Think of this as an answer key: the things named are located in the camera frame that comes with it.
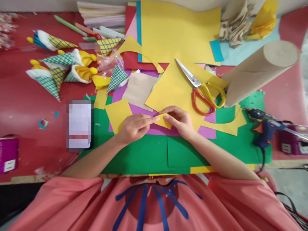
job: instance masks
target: cardboard tube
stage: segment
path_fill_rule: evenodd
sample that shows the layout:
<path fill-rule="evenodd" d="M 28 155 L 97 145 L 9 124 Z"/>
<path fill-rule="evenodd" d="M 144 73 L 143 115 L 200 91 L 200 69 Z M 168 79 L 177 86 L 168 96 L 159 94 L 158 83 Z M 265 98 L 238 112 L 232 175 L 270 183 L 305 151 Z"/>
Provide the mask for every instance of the cardboard tube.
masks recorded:
<path fill-rule="evenodd" d="M 293 43 L 272 41 L 265 44 L 222 77 L 229 82 L 225 88 L 224 107 L 234 106 L 292 67 L 299 58 L 300 52 Z"/>

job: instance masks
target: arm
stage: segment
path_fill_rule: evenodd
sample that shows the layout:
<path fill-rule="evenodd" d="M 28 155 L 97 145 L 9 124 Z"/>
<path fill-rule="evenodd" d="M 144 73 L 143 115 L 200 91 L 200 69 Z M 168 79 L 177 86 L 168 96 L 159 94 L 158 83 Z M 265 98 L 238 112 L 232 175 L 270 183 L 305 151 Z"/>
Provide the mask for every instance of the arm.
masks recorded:
<path fill-rule="evenodd" d="M 141 139 L 150 129 L 150 124 L 158 120 L 143 114 L 127 117 L 120 133 L 69 167 L 61 176 L 78 179 L 97 177 L 122 148 Z"/>
<path fill-rule="evenodd" d="M 192 126 L 188 112 L 179 107 L 170 106 L 161 113 L 169 114 L 164 119 L 175 126 L 181 136 L 189 141 L 221 176 L 237 180 L 259 180 L 259 177 L 246 164 L 198 134 Z"/>

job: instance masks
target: hand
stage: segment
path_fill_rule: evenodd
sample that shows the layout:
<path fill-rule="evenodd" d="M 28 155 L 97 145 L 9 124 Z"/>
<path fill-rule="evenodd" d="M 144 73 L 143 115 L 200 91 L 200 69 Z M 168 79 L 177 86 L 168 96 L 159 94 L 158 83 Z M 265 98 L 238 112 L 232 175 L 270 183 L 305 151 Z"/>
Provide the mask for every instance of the hand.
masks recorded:
<path fill-rule="evenodd" d="M 158 121 L 150 115 L 138 114 L 128 116 L 123 123 L 121 132 L 116 134 L 116 138 L 123 145 L 129 145 L 141 139 L 150 129 L 150 124 Z"/>
<path fill-rule="evenodd" d="M 163 113 L 169 114 L 165 115 L 164 119 L 175 126 L 180 135 L 187 141 L 192 139 L 197 134 L 193 128 L 192 121 L 187 111 L 184 111 L 177 106 L 169 106 L 161 111 L 161 114 Z"/>

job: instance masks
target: scissors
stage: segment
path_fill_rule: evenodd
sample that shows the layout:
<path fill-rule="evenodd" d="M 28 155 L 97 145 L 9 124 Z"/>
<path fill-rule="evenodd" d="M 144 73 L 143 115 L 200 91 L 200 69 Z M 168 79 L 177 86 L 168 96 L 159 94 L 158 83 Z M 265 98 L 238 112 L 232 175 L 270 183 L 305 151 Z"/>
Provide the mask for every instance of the scissors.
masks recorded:
<path fill-rule="evenodd" d="M 211 114 L 214 114 L 216 111 L 216 108 L 221 108 L 223 107 L 223 105 L 226 102 L 226 94 L 224 92 L 224 90 L 212 83 L 202 83 L 200 81 L 197 80 L 197 78 L 178 60 L 175 59 L 178 63 L 178 65 L 180 66 L 180 68 L 182 69 L 183 73 L 186 75 L 186 77 L 189 79 L 189 81 L 192 83 L 192 85 L 194 86 L 194 90 L 192 92 L 192 102 L 193 102 L 193 107 L 196 109 L 196 111 L 201 114 L 201 115 L 206 115 L 209 116 Z M 208 97 L 205 98 L 199 91 L 198 91 L 198 87 L 202 86 L 202 88 L 205 90 L 206 96 Z M 217 104 L 215 103 L 215 101 L 212 98 L 212 95 L 208 89 L 208 86 L 214 87 L 216 88 L 219 93 L 221 94 L 221 103 L 219 106 L 217 106 Z M 203 100 L 206 104 L 208 104 L 211 108 L 211 112 L 210 113 L 205 113 L 203 111 L 201 111 L 198 106 L 197 106 L 197 102 L 196 102 L 196 96 L 198 96 L 201 100 Z"/>

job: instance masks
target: purple paper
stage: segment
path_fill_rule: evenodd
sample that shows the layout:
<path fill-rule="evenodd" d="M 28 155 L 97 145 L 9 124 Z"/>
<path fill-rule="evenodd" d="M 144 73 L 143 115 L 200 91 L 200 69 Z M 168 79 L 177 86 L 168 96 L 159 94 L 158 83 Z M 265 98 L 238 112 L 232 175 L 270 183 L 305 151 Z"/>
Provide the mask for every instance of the purple paper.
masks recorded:
<path fill-rule="evenodd" d="M 131 74 L 131 70 L 125 70 L 125 72 L 128 75 Z M 144 73 L 144 74 L 156 77 L 156 78 L 158 78 L 158 76 L 159 76 L 159 73 L 157 71 L 142 70 L 141 72 Z M 125 86 L 119 88 L 118 90 L 116 90 L 113 93 L 112 103 L 122 100 L 122 96 L 123 96 L 126 88 L 127 88 L 127 84 Z M 153 110 L 153 112 L 150 112 L 150 111 L 147 111 L 147 110 L 145 110 L 143 108 L 137 107 L 137 106 L 132 105 L 132 104 L 129 104 L 129 106 L 130 106 L 130 108 L 132 110 L 133 115 L 140 114 L 140 113 L 146 114 L 146 115 L 150 115 L 150 116 L 157 116 L 157 115 L 159 115 L 159 113 L 157 111 L 155 111 L 155 110 Z M 212 114 L 210 116 L 206 116 L 204 120 L 208 121 L 210 123 L 216 123 L 216 115 L 215 114 L 216 113 L 214 113 L 214 114 Z M 113 132 L 110 123 L 109 123 L 109 131 Z M 208 138 L 208 139 L 217 139 L 217 137 L 216 137 L 216 130 L 215 129 L 211 129 L 211 128 L 208 128 L 208 127 L 200 126 L 200 128 L 198 130 L 198 133 L 201 134 L 202 136 L 204 136 L 205 138 Z M 171 129 L 167 129 L 167 128 L 159 126 L 157 124 L 151 124 L 150 125 L 150 129 L 147 132 L 147 134 L 150 134 L 150 135 L 181 136 L 174 126 L 172 126 Z"/>

